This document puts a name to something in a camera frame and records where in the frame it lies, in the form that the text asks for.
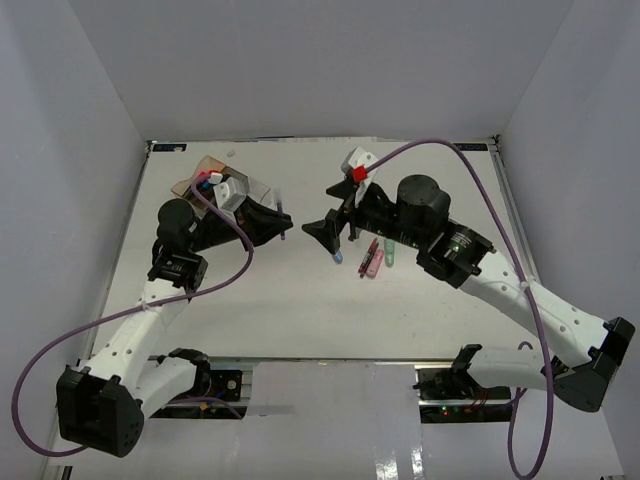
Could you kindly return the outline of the red ink gel pen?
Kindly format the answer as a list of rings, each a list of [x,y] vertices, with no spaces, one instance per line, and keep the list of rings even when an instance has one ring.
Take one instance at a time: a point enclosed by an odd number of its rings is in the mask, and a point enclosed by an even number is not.
[[[373,259],[373,256],[375,255],[377,249],[378,249],[378,239],[374,238],[371,242],[371,244],[369,245],[363,260],[358,268],[358,274],[360,278],[363,278],[365,276],[366,270],[369,266],[369,264],[371,263],[371,260]]]

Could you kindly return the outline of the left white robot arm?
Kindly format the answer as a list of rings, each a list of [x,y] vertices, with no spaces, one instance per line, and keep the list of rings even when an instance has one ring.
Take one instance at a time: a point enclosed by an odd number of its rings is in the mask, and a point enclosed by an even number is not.
[[[230,216],[198,216],[181,198],[165,202],[158,211],[152,266],[133,312],[83,367],[66,369],[57,381],[61,437],[124,457],[157,410],[182,394],[205,396],[212,377],[201,352],[177,350],[155,371],[144,370],[155,345],[200,290],[208,268],[201,251],[236,239],[248,240],[251,251],[292,226],[290,215],[251,198]]]

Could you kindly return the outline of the purple ink gel pen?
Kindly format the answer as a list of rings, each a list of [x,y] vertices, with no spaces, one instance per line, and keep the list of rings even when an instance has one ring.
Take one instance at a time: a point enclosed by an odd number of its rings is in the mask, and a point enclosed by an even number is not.
[[[285,219],[284,208],[283,208],[283,198],[282,193],[279,188],[276,188],[274,191],[274,198],[276,204],[276,210],[280,219]],[[282,241],[286,240],[286,228],[280,231],[280,239]]]

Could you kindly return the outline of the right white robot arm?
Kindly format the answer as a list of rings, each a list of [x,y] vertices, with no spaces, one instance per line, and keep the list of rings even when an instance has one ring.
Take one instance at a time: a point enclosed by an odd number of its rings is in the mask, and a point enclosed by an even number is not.
[[[342,199],[340,208],[302,229],[329,253],[339,251],[343,229],[352,238],[364,230],[413,248],[427,274],[495,308],[549,350],[466,345],[449,368],[419,375],[421,398],[472,399],[486,389],[518,387],[550,389],[577,410],[600,409],[635,333],[629,321],[603,320],[521,279],[491,241],[450,219],[450,196],[428,176],[402,179],[394,200],[370,181],[345,179],[327,192]]]

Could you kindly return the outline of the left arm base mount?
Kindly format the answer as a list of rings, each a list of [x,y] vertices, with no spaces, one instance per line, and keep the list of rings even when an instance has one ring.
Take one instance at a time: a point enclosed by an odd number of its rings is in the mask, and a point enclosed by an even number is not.
[[[152,415],[159,419],[242,420],[247,407],[242,400],[241,370],[212,370],[199,384],[178,395]]]

